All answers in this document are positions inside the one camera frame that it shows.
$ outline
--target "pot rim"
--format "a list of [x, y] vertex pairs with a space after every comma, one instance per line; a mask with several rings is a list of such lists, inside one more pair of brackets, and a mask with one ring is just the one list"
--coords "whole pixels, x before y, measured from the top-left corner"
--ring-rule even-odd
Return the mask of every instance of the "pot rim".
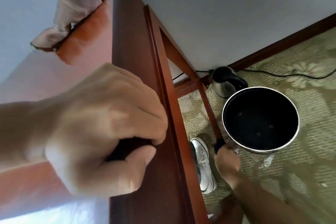
[[[271, 150], [256, 150], [256, 149], [249, 148], [249, 147], [247, 147], [247, 146], [245, 146], [245, 145], [242, 145], [241, 143], [237, 142], [237, 141], [230, 135], [230, 133], [228, 132], [228, 130], [226, 129], [225, 124], [224, 124], [224, 118], [223, 118], [223, 116], [224, 116], [224, 110], [225, 110], [226, 104], [230, 101], [230, 99], [233, 98], [236, 94], [240, 93], [240, 92], [243, 91], [243, 90], [260, 89], [260, 88], [268, 89], [268, 90], [273, 90], [273, 91], [275, 91], [275, 92], [280, 93], [280, 94], [283, 95], [285, 98], [287, 98], [287, 99], [291, 102], [291, 104], [294, 106], [294, 108], [295, 108], [295, 110], [296, 110], [297, 118], [298, 118], [298, 124], [297, 124], [296, 133], [294, 134], [294, 136], [292, 137], [292, 139], [289, 140], [286, 144], [284, 144], [284, 145], [282, 145], [282, 146], [280, 146], [280, 147], [278, 147], [278, 148], [271, 149]], [[297, 108], [296, 108], [296, 106], [294, 105], [294, 103], [292, 102], [292, 100], [290, 100], [285, 94], [283, 94], [283, 93], [281, 93], [280, 91], [277, 91], [277, 90], [275, 90], [275, 89], [268, 88], [268, 87], [256, 86], [256, 87], [248, 87], [248, 88], [239, 90], [239, 91], [237, 91], [236, 93], [234, 93], [231, 97], [228, 98], [228, 100], [225, 102], [224, 107], [223, 107], [223, 110], [222, 110], [222, 124], [223, 124], [223, 126], [224, 126], [224, 128], [225, 128], [225, 131], [226, 131], [227, 134], [229, 135], [229, 137], [231, 137], [232, 140], [233, 140], [235, 143], [237, 143], [238, 145], [240, 145], [241, 147], [243, 147], [243, 148], [245, 148], [245, 149], [248, 149], [248, 150], [251, 150], [251, 151], [255, 151], [255, 152], [264, 152], [264, 153], [265, 153], [265, 152], [274, 152], [274, 151], [280, 150], [280, 149], [286, 147], [287, 145], [289, 145], [292, 141], [294, 141], [294, 139], [296, 138], [297, 134], [299, 133], [299, 129], [300, 129], [300, 116], [299, 116], [299, 112], [297, 111]]]

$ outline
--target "white shoe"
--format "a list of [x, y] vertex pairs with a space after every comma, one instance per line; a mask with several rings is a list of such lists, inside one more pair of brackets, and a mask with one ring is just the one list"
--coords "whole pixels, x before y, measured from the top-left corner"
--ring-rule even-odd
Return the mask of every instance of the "white shoe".
[[195, 147], [197, 163], [201, 172], [201, 182], [199, 186], [203, 194], [209, 194], [216, 189], [217, 184], [210, 168], [208, 147], [199, 137], [195, 137], [190, 141]]

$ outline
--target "fist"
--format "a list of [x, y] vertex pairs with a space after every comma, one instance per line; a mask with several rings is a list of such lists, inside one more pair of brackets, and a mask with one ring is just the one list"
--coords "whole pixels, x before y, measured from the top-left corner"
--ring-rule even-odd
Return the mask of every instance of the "fist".
[[215, 165], [221, 177], [230, 184], [229, 179], [240, 170], [240, 159], [234, 150], [224, 145], [215, 155]]
[[136, 191], [155, 147], [142, 146], [123, 161], [105, 159], [124, 138], [163, 142], [168, 120], [156, 92], [134, 74], [105, 64], [50, 101], [57, 119], [45, 156], [67, 189], [95, 197]]

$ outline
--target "floor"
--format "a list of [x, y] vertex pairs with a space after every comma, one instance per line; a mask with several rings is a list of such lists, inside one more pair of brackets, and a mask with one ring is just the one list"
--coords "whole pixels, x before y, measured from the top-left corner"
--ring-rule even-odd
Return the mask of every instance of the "floor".
[[[336, 28], [313, 37], [251, 67], [276, 74], [323, 76], [336, 68]], [[249, 86], [265, 86], [287, 95], [300, 115], [300, 132], [273, 155], [257, 155], [238, 148], [241, 171], [275, 196], [297, 206], [317, 223], [336, 223], [336, 73], [322, 80], [276, 78], [241, 71]], [[206, 91], [224, 138], [221, 124], [225, 100], [212, 86]], [[202, 138], [210, 151], [217, 189], [204, 195], [207, 207], [230, 193], [213, 162], [215, 137], [198, 91], [179, 99], [188, 137]]]

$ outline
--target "sneaker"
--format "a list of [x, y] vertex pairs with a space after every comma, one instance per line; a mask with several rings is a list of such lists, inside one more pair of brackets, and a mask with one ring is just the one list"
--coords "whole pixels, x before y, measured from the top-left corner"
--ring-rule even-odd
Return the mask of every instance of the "sneaker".
[[203, 194], [209, 194], [216, 189], [217, 184], [210, 168], [208, 147], [199, 137], [195, 137], [190, 141], [195, 147], [197, 163], [201, 172], [201, 182], [199, 186]]

